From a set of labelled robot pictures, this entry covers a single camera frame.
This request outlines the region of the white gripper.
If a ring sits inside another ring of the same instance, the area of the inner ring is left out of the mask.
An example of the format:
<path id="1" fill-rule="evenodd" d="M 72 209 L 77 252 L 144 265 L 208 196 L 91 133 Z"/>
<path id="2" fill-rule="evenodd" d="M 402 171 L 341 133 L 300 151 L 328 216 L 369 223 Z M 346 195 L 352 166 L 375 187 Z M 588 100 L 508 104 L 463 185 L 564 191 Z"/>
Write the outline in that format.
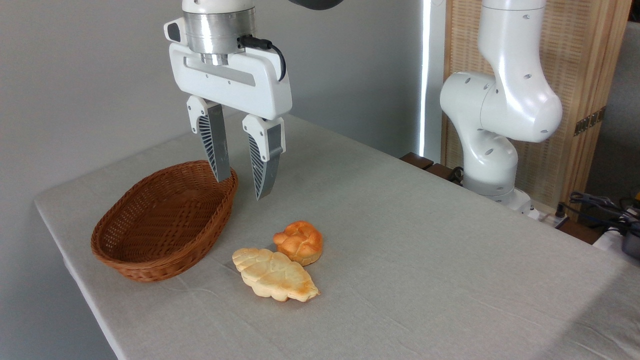
<path id="1" fill-rule="evenodd" d="M 249 139 L 254 193 L 257 200 L 269 195 L 286 151 L 281 116 L 293 105 L 289 77 L 279 80 L 281 57 L 247 48 L 229 54 L 228 64 L 205 64 L 200 54 L 180 43 L 170 44 L 169 57 L 178 88 L 191 95 L 186 102 L 190 127 L 201 137 L 216 180 L 231 177 L 224 105 L 248 113 L 242 127 Z"/>

